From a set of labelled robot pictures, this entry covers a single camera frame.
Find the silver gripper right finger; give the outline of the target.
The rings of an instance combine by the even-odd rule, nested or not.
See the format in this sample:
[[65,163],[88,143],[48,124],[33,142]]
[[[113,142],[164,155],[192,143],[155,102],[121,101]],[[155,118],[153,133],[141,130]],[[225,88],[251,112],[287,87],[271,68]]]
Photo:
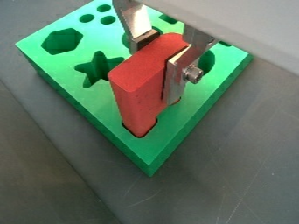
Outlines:
[[219,40],[209,34],[185,25],[181,40],[188,46],[168,60],[164,71],[163,101],[172,105],[183,95],[185,83],[196,84],[204,72],[197,68],[201,55],[217,44]]

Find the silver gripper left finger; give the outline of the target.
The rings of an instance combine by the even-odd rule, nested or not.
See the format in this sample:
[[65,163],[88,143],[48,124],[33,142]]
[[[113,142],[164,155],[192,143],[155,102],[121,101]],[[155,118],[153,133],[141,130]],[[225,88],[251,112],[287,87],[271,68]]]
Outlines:
[[112,0],[112,5],[125,30],[128,50],[135,54],[159,36],[152,28],[145,6],[136,0]]

